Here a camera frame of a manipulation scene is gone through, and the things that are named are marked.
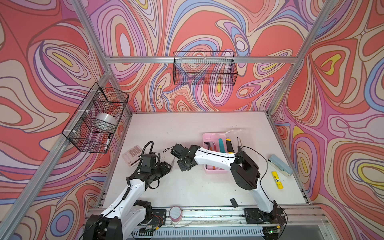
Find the yellow black screwdriver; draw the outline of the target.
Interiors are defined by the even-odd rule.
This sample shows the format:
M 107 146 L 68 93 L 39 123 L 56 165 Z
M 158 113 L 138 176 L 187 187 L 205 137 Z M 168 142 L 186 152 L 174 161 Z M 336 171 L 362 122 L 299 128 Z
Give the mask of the yellow black screwdriver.
M 237 137 L 237 142 L 238 142 L 238 151 L 240 151 L 242 146 L 241 146 L 241 141 L 239 137 Z

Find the teal utility knife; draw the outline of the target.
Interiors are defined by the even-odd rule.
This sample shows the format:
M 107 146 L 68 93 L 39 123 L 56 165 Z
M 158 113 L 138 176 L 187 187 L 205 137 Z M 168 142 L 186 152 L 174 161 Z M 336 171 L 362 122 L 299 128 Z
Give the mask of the teal utility knife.
M 225 145 L 223 139 L 219 138 L 219 148 L 221 153 L 226 153 Z

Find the pink plastic tool box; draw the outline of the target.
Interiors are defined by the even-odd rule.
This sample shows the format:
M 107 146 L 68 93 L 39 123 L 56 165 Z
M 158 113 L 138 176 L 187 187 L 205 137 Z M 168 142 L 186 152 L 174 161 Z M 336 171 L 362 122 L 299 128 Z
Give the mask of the pink plastic tool box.
M 228 153 L 227 146 L 226 146 L 226 139 L 230 139 L 232 141 L 233 148 L 234 148 L 235 152 L 237 152 L 237 149 L 238 149 L 237 137 L 240 138 L 241 146 L 253 143 L 251 132 L 247 129 L 231 129 L 227 132 L 204 133 L 203 134 L 203 143 L 204 142 L 214 142 L 215 143 L 215 150 L 214 151 L 220 152 L 219 138 L 221 138 L 224 141 L 226 153 Z

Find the yellow black utility knife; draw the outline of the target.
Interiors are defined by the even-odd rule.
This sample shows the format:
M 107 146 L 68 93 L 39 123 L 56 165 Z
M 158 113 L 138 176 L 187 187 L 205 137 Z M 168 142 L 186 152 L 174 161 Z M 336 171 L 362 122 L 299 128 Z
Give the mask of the yellow black utility knife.
M 226 146 L 227 146 L 227 151 L 228 151 L 229 154 L 234 154 L 235 153 L 232 141 L 230 139 L 226 139 Z

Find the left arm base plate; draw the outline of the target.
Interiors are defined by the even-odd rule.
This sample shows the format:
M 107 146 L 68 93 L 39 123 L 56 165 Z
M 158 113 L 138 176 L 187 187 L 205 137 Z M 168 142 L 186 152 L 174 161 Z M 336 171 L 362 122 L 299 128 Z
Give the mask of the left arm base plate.
M 140 226 L 150 226 L 150 228 L 157 228 L 165 225 L 167 210 L 166 209 L 154 209 L 152 210 L 149 220 L 144 220 L 140 223 Z

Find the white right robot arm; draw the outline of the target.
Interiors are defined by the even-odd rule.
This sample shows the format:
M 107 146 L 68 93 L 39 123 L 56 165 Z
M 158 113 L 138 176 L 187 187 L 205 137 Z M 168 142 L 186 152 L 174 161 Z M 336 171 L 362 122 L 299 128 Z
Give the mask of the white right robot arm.
M 189 171 L 197 165 L 209 165 L 231 172 L 235 183 L 251 192 L 264 221 L 272 222 L 278 213 L 278 204 L 271 200 L 261 185 L 259 166 L 241 148 L 236 153 L 220 153 L 192 145 L 186 148 L 176 144 L 171 154 L 178 159 L 181 171 Z

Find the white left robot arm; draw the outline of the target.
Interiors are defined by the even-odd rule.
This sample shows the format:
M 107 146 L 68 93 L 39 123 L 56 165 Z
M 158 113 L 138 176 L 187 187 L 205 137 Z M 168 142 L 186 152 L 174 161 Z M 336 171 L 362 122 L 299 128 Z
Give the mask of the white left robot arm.
M 153 152 L 154 142 L 143 147 L 139 163 L 126 178 L 127 185 L 116 200 L 101 214 L 88 218 L 80 240 L 126 240 L 139 224 L 151 222 L 152 205 L 139 198 L 150 185 L 170 173 L 172 166 L 161 161 L 161 154 Z

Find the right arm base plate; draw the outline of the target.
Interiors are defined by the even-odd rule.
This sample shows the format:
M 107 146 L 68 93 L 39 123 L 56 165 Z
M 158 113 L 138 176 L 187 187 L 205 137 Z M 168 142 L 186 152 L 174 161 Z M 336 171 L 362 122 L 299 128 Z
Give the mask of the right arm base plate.
M 284 225 L 287 222 L 286 214 L 281 208 L 273 210 L 271 213 L 265 213 L 258 208 L 246 208 L 242 215 L 247 224 L 277 224 Z

